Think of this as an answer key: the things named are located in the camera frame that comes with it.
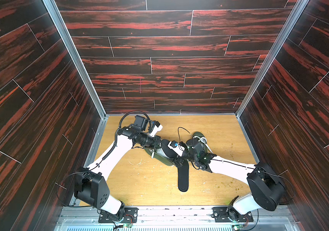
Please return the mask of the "green canvas shoe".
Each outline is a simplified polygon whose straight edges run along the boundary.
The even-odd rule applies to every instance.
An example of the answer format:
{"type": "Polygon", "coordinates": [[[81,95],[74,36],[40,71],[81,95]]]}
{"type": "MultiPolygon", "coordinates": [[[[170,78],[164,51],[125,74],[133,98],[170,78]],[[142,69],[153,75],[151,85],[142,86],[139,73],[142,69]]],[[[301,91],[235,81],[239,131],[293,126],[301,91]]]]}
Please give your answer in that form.
{"type": "Polygon", "coordinates": [[[182,164],[181,157],[168,158],[164,154],[162,147],[163,147],[163,145],[162,145],[162,140],[161,140],[161,147],[160,148],[157,148],[157,149],[144,148],[144,150],[152,158],[156,158],[157,160],[159,160],[160,162],[162,162],[165,165],[168,165],[168,166],[174,165],[174,166],[178,167],[182,164]]]}
{"type": "Polygon", "coordinates": [[[192,137],[198,139],[198,141],[200,141],[201,143],[204,144],[206,153],[212,153],[213,154],[212,150],[210,149],[210,147],[207,144],[207,138],[201,132],[198,132],[198,131],[195,132],[192,135],[192,137]]]}

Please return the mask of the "black insole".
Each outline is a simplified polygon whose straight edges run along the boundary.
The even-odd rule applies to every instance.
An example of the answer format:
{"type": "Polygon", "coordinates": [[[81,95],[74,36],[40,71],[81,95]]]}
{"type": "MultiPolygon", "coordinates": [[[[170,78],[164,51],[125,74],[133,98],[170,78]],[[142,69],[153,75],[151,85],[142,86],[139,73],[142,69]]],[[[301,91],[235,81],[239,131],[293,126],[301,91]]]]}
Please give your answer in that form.
{"type": "Polygon", "coordinates": [[[163,145],[162,147],[163,152],[168,158],[181,157],[183,155],[184,151],[182,147],[179,145],[179,143],[176,141],[169,141],[163,139],[162,145],[163,145]]]}
{"type": "Polygon", "coordinates": [[[189,163],[186,160],[178,166],[178,189],[181,192],[189,189],[189,163]]]}

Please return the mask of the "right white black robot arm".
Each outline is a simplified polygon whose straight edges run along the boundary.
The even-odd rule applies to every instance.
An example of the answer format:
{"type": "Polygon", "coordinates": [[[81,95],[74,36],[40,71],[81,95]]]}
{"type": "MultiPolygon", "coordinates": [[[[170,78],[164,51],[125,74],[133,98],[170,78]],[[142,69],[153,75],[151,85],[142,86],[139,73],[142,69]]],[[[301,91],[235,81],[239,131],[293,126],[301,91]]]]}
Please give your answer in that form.
{"type": "Polygon", "coordinates": [[[222,174],[249,186],[250,192],[235,197],[226,209],[226,216],[233,222],[243,221],[254,210],[274,211],[286,192],[284,183],[268,164],[244,164],[224,159],[210,151],[203,137],[194,136],[180,143],[170,141],[163,150],[176,166],[192,163],[199,170],[222,174]]]}

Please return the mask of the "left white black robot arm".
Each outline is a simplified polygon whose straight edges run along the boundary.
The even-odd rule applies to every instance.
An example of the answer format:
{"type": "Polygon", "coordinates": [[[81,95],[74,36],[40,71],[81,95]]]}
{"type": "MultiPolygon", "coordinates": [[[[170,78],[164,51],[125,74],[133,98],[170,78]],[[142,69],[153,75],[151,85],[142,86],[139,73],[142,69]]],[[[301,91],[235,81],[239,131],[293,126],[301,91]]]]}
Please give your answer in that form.
{"type": "Polygon", "coordinates": [[[118,222],[125,216],[125,203],[110,195],[107,180],[121,158],[134,145],[140,148],[155,148],[161,138],[156,135],[163,126],[156,122],[149,133],[141,126],[130,125],[118,128],[114,142],[107,150],[87,168],[80,168],[75,176],[74,196],[96,209],[100,209],[109,218],[118,222]]]}

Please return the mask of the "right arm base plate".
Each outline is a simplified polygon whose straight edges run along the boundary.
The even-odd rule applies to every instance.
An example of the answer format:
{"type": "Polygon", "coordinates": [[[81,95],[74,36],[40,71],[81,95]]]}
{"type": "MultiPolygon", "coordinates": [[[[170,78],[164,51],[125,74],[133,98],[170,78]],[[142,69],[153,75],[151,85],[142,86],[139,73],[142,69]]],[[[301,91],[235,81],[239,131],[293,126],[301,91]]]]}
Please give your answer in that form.
{"type": "Polygon", "coordinates": [[[214,218],[215,222],[254,222],[254,218],[251,212],[242,215],[238,213],[235,209],[229,207],[213,207],[211,217],[214,218]]]}

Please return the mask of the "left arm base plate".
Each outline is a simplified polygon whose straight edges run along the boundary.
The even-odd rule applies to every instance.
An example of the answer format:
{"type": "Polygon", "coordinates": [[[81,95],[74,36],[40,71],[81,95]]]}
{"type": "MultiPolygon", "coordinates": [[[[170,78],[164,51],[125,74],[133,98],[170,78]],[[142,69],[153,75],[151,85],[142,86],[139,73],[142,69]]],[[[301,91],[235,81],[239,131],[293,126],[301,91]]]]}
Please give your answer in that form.
{"type": "Polygon", "coordinates": [[[120,209],[117,214],[111,214],[107,211],[102,210],[98,219],[99,223],[127,223],[133,224],[138,219],[138,208],[135,207],[124,207],[120,209]]]}

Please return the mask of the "aluminium front rail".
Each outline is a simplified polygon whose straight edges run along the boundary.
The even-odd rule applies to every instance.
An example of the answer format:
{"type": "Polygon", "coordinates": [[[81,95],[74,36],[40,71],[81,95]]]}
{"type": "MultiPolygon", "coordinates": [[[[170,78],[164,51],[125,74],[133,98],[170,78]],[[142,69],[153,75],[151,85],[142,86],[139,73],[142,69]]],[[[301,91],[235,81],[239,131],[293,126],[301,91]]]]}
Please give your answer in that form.
{"type": "Polygon", "coordinates": [[[248,221],[229,221],[215,206],[133,206],[121,222],[111,222],[92,208],[66,208],[57,231],[300,231],[286,206],[256,210],[248,221]]]}

